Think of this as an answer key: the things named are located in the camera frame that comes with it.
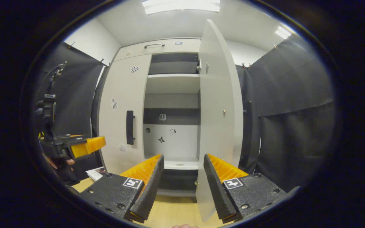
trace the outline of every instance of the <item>black door handle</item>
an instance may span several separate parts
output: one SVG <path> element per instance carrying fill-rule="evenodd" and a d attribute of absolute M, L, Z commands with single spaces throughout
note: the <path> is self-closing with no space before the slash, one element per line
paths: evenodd
<path fill-rule="evenodd" d="M 126 143 L 133 145 L 133 111 L 126 111 Z"/>

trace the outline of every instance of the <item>cabinet shelf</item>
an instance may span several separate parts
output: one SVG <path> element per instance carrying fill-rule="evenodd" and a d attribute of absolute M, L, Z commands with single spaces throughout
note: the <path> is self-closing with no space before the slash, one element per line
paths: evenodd
<path fill-rule="evenodd" d="M 199 160 L 196 157 L 191 160 L 188 160 L 188 158 L 179 161 L 165 160 L 164 168 L 169 170 L 197 170 L 198 164 Z"/>
<path fill-rule="evenodd" d="M 154 74 L 146 82 L 146 94 L 194 93 L 200 90 L 199 74 Z"/>

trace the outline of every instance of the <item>black curtain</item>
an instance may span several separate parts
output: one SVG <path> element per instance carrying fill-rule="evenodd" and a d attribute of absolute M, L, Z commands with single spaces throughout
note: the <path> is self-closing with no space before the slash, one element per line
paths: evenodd
<path fill-rule="evenodd" d="M 37 98 L 42 100 L 47 91 L 50 78 L 45 78 L 46 74 L 65 61 L 65 69 L 52 87 L 52 94 L 56 95 L 53 133 L 56 136 L 91 135 L 91 108 L 95 86 L 104 66 L 99 61 L 64 42 L 61 43 L 49 56 L 45 56 L 45 64 L 39 74 L 40 89 Z M 79 179 L 85 179 L 85 171 L 97 168 L 98 165 L 95 154 L 79 157 L 73 165 L 74 173 Z"/>
<path fill-rule="evenodd" d="M 244 113 L 240 168 L 263 173 L 284 191 L 305 185 L 331 150 L 332 84 L 315 53 L 292 35 L 250 68 L 236 66 L 243 108 L 251 110 Z"/>

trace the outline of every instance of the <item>drawer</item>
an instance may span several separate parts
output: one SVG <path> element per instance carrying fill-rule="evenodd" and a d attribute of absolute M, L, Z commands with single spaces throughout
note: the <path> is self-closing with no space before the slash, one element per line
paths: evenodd
<path fill-rule="evenodd" d="M 159 54 L 159 53 L 166 54 L 166 53 L 176 53 L 176 52 L 198 53 L 200 49 L 200 44 L 201 44 L 200 39 L 166 39 L 166 40 L 138 43 L 127 47 L 122 47 L 117 53 L 115 61 L 146 54 Z"/>

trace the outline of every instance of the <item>cabinet door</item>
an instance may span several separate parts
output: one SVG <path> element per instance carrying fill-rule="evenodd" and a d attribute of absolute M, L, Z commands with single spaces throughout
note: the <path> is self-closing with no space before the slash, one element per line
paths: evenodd
<path fill-rule="evenodd" d="M 147 74 L 152 55 L 113 62 L 99 107 L 99 135 L 105 136 L 101 149 L 107 172 L 120 174 L 144 161 L 143 108 Z M 126 141 L 126 112 L 133 111 L 133 145 Z"/>
<path fill-rule="evenodd" d="M 207 20 L 202 35 L 201 134 L 198 206 L 203 220 L 216 211 L 204 171 L 204 155 L 210 153 L 234 166 L 239 165 L 243 135 L 243 107 L 239 78 L 226 41 L 216 25 Z"/>

